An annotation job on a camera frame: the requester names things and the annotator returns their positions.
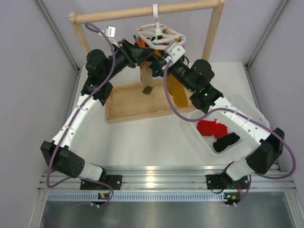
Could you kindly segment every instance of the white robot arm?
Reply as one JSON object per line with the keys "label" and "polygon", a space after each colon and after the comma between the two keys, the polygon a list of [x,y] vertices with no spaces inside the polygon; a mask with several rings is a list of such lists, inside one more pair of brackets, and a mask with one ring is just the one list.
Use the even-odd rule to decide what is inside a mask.
{"label": "white robot arm", "polygon": [[[232,186],[234,181],[254,172],[261,174],[266,173],[271,165],[277,160],[282,153],[282,144],[263,128],[257,127],[254,123],[240,117],[236,114],[242,113],[236,109],[223,94],[215,89],[210,81],[214,77],[210,64],[203,59],[194,62],[191,68],[188,68],[181,60],[185,50],[177,43],[169,46],[165,50],[165,55],[161,58],[153,54],[154,50],[150,48],[138,47],[132,45],[126,40],[118,42],[119,48],[116,48],[115,70],[112,75],[115,76],[125,67],[140,66],[144,61],[157,61],[161,68],[168,62],[170,64],[170,74],[180,81],[189,91],[193,92],[190,97],[192,104],[204,113],[210,112],[217,108],[229,108],[234,113],[226,111],[215,111],[211,116],[219,120],[228,128],[239,135],[252,149],[252,153],[246,157],[240,158],[228,165],[223,171],[221,178],[227,187]],[[112,63],[112,57],[106,58],[101,50],[92,50],[87,56],[86,68],[88,70],[88,79],[84,85],[77,105],[71,116],[51,140],[44,141],[41,150],[47,164],[58,146],[58,142],[67,130],[65,138],[59,145],[58,152],[55,156],[52,168],[66,174],[72,178],[88,178],[94,181],[100,181],[103,175],[106,175],[102,167],[86,162],[77,155],[77,147],[86,128],[89,125],[94,114],[105,104],[112,90],[112,85],[106,83],[94,96],[90,97],[86,104],[80,108],[80,104],[91,94],[105,79]],[[73,123],[69,123],[78,112]],[[275,130],[282,138],[283,131]]]}

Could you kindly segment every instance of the black mounting bracket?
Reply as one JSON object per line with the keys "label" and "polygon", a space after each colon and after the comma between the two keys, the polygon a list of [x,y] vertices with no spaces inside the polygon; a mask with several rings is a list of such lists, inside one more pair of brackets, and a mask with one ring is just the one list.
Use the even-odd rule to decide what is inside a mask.
{"label": "black mounting bracket", "polygon": [[249,180],[247,176],[242,177],[237,181],[232,180],[233,183],[230,186],[227,186],[225,181],[223,181],[221,174],[206,175],[206,180],[207,188],[209,190],[247,189],[249,186]]}
{"label": "black mounting bracket", "polygon": [[238,203],[241,200],[241,196],[238,192],[225,192],[224,199],[227,200],[224,201],[225,204],[233,205],[234,203]]}
{"label": "black mounting bracket", "polygon": [[[103,182],[110,185],[113,188],[113,190],[120,190],[123,182],[123,177],[122,175],[107,175]],[[93,183],[86,180],[81,180],[80,189],[81,190],[109,190],[104,185]]]}

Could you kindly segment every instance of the wooden dowel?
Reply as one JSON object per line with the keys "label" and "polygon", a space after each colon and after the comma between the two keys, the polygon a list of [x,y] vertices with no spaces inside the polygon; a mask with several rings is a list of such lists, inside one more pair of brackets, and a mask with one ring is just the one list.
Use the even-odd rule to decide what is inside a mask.
{"label": "wooden dowel", "polygon": [[[168,5],[159,5],[158,13],[164,14],[164,13],[183,12],[190,10],[209,9],[209,8],[217,7],[218,3],[219,0],[204,0],[204,1],[193,1],[193,2],[168,4]],[[148,15],[153,15],[152,6],[110,11],[104,13],[78,15],[75,17],[75,21],[77,24],[84,24],[88,22],[135,18],[135,17],[142,17]]]}
{"label": "wooden dowel", "polygon": [[217,33],[218,26],[219,26],[220,16],[223,11],[224,3],[225,3],[225,0],[220,0],[218,7],[214,8],[212,11],[209,28],[208,28],[208,32],[207,32],[207,36],[206,36],[206,40],[205,40],[203,55],[201,57],[202,59],[207,60],[207,61],[209,61],[213,42],[214,42],[215,35]]}
{"label": "wooden dowel", "polygon": [[91,48],[90,48],[89,42],[86,39],[85,33],[81,28],[81,25],[76,24],[76,21],[75,21],[75,18],[77,17],[76,13],[71,12],[69,14],[69,17],[70,17],[70,21],[72,23],[73,29],[79,39],[81,46],[83,47],[86,54],[89,53],[91,51]]}

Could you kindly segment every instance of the red cloth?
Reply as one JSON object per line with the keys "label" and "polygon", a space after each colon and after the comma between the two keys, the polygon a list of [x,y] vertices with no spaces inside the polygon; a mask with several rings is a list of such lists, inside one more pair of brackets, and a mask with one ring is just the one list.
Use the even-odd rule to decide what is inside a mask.
{"label": "red cloth", "polygon": [[197,129],[202,136],[214,135],[217,139],[228,135],[227,127],[216,121],[201,120],[198,122]]}

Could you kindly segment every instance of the white wall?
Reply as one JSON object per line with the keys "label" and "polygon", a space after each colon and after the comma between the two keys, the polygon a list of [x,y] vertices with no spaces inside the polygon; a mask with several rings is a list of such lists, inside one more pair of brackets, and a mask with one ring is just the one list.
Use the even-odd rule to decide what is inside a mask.
{"label": "white wall", "polygon": [[[304,203],[304,1],[292,0],[283,12],[250,73],[262,109],[272,127],[285,131],[286,142],[294,150],[297,169],[293,175]],[[290,156],[280,159],[286,171]]]}
{"label": "white wall", "polygon": [[75,71],[34,1],[2,1],[0,21],[0,226],[24,228]]}
{"label": "white wall", "polygon": [[[63,38],[69,45],[73,56],[79,66],[85,62],[84,51],[75,35],[69,21],[69,12],[78,14],[94,12],[123,10],[134,7],[152,6],[154,3],[170,4],[193,0],[44,0]],[[273,17],[280,0],[227,0],[219,24],[218,33],[211,52],[212,62],[243,62],[247,63],[251,53],[263,35],[267,24]],[[201,58],[203,43],[207,34],[210,9],[172,13],[160,15],[161,23],[185,34],[187,37],[186,51],[190,61]],[[133,42],[133,34],[137,27],[153,23],[153,16],[134,19],[114,20],[96,23],[101,29],[108,24],[116,26],[117,41],[126,38]],[[110,54],[107,44],[94,33],[85,33],[91,44],[91,48],[106,50]]]}

